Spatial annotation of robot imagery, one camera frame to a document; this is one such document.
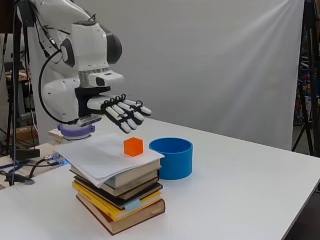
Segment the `table surface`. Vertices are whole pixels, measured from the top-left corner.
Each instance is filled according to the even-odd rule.
[[[103,120],[96,134],[118,132]],[[112,237],[118,239],[279,240],[320,176],[320,160],[165,122],[146,120],[130,136],[182,137],[194,144],[193,173],[163,181],[166,213]],[[78,202],[69,166],[36,184],[0,191],[1,239],[111,239]]]

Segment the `purple ring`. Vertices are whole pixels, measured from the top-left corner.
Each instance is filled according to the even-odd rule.
[[[96,128],[95,128],[95,126],[90,124],[87,127],[84,127],[81,129],[70,130],[70,129],[65,129],[62,124],[59,124],[58,130],[65,137],[81,137],[81,136],[93,133],[96,130]]]

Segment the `robot finger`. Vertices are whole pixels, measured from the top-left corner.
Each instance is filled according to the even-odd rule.
[[[141,125],[144,121],[144,117],[129,105],[124,104],[123,102],[119,102],[118,106],[122,108],[137,125]]]
[[[138,128],[137,124],[131,118],[127,120],[127,123],[133,130],[136,130]]]
[[[128,123],[126,123],[125,121],[122,121],[122,117],[121,115],[119,115],[116,111],[114,111],[111,107],[107,107],[105,109],[105,114],[106,116],[112,121],[114,122],[116,125],[119,126],[119,128],[125,132],[125,133],[130,133],[131,132],[131,128],[128,125]]]
[[[113,105],[112,106],[113,110],[115,110],[117,113],[119,113],[120,116],[123,116],[125,118],[125,121],[127,124],[130,126],[131,129],[136,130],[137,129],[137,124],[128,116],[128,114],[123,111],[118,105]]]
[[[129,105],[130,107],[137,109],[141,114],[145,116],[150,116],[152,113],[149,108],[146,108],[145,106],[143,106],[143,103],[141,101],[134,102],[131,100],[124,100],[123,102]]]

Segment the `orange cube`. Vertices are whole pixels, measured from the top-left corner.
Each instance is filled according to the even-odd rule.
[[[143,140],[140,138],[129,138],[124,141],[124,154],[135,157],[143,153]]]

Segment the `brown book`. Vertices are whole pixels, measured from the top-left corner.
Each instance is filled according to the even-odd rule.
[[[112,204],[113,206],[115,206],[116,208],[118,208],[120,210],[125,209],[127,204],[130,204],[131,202],[133,202],[135,200],[141,200],[141,199],[151,195],[152,193],[158,192],[159,190],[162,189],[162,185],[160,183],[156,182],[155,184],[143,189],[141,192],[137,193],[136,195],[132,196],[131,198],[129,198],[127,200],[123,200],[121,198],[112,196],[111,194],[103,191],[101,188],[95,187],[93,184],[88,184],[79,178],[77,179],[77,177],[75,177],[74,181],[77,182],[78,184],[80,184],[82,187],[84,187],[88,191],[92,192],[95,195],[98,195],[103,200]]]
[[[77,198],[112,235],[122,232],[165,212],[165,203],[163,199],[161,199],[154,204],[136,212],[135,214],[132,214],[118,222],[114,222],[106,214],[90,203],[85,197],[83,197],[81,193],[78,193]]]
[[[124,185],[127,185],[128,183],[132,182],[133,180],[136,180],[154,170],[158,170],[161,168],[160,160],[153,161],[151,163],[145,164],[141,167],[136,167],[130,170],[127,170],[125,172],[119,173],[111,178],[109,178],[107,181],[104,182],[105,185],[108,185],[112,188],[119,188]],[[74,172],[75,174],[79,176],[83,176],[81,172],[73,165],[71,165],[71,172]]]
[[[81,175],[77,174],[76,172],[73,172],[73,173],[77,175],[76,179],[78,178],[78,179],[81,179],[82,181],[87,182],[88,184],[92,184],[81,173],[80,173]],[[118,196],[121,199],[126,200],[132,197],[133,195],[135,195],[137,192],[142,191],[144,188],[149,187],[152,184],[158,182],[158,180],[159,180],[158,170],[155,170],[120,188],[115,189],[110,187],[109,185],[102,184],[101,189],[115,197]]]

